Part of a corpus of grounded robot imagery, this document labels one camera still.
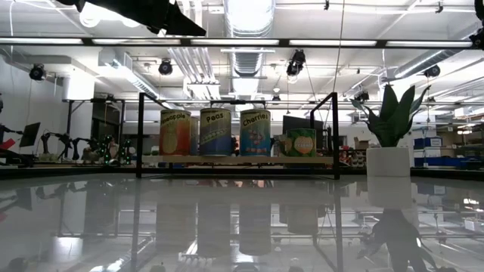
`air duct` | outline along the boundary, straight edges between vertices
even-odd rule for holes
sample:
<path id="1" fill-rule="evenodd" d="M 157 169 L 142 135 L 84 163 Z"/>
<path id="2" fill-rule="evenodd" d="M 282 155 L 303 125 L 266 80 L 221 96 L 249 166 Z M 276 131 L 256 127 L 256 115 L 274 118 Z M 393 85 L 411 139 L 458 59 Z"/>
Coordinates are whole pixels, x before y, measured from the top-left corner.
<path id="1" fill-rule="evenodd" d="M 274 22 L 275 0 L 224 0 L 225 28 L 230 38 L 268 38 Z M 263 53 L 231 53 L 232 75 L 253 77 L 261 73 Z M 233 79 L 237 93 L 252 94 L 258 79 Z"/>
<path id="2" fill-rule="evenodd" d="M 469 36 L 474 34 L 480 25 L 478 23 L 473 24 L 472 26 L 467 27 L 466 29 L 459 32 L 456 36 L 451 37 L 452 40 L 468 40 Z M 416 73 L 423 72 L 424 70 L 429 69 L 430 67 L 438 64 L 443 60 L 447 60 L 448 58 L 462 52 L 462 49 L 449 49 L 449 50 L 431 50 L 428 51 L 419 57 L 410 60 L 406 64 L 398 67 L 396 70 L 392 72 L 393 78 L 388 78 L 387 81 L 391 82 L 398 79 L 405 79 L 409 76 L 413 76 Z"/>

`reflective floor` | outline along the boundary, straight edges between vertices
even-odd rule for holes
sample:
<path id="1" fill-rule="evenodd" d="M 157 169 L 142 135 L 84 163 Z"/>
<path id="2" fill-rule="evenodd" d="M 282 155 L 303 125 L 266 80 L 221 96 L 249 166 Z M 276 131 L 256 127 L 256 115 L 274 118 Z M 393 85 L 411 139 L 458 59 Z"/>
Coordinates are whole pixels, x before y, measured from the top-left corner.
<path id="1" fill-rule="evenodd" d="M 400 184 L 366 176 L 3 181 L 0 270 L 482 271 L 484 184 Z"/>

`white pot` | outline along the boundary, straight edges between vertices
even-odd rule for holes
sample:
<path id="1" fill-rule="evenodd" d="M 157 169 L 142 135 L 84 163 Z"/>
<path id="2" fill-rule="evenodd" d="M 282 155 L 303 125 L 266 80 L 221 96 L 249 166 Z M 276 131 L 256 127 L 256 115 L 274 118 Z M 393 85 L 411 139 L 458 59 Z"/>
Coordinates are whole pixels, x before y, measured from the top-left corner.
<path id="1" fill-rule="evenodd" d="M 368 200 L 385 209 L 412 207 L 408 148 L 368 148 Z"/>

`wooden board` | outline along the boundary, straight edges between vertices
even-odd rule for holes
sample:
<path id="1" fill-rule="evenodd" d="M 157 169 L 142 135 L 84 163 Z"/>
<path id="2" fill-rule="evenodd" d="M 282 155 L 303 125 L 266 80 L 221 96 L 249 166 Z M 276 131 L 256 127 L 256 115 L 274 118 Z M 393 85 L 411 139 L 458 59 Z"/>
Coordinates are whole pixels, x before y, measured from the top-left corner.
<path id="1" fill-rule="evenodd" d="M 143 156 L 143 162 L 173 163 L 299 163 L 299 164 L 333 164 L 333 157 L 266 157 L 266 156 Z"/>

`green can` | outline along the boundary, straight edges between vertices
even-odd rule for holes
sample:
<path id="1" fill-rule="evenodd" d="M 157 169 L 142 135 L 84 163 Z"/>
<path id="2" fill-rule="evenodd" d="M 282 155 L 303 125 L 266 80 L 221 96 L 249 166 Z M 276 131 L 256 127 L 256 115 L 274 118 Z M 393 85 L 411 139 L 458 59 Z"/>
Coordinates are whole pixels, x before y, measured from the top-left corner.
<path id="1" fill-rule="evenodd" d="M 297 128 L 287 131 L 286 156 L 316 156 L 316 130 Z"/>

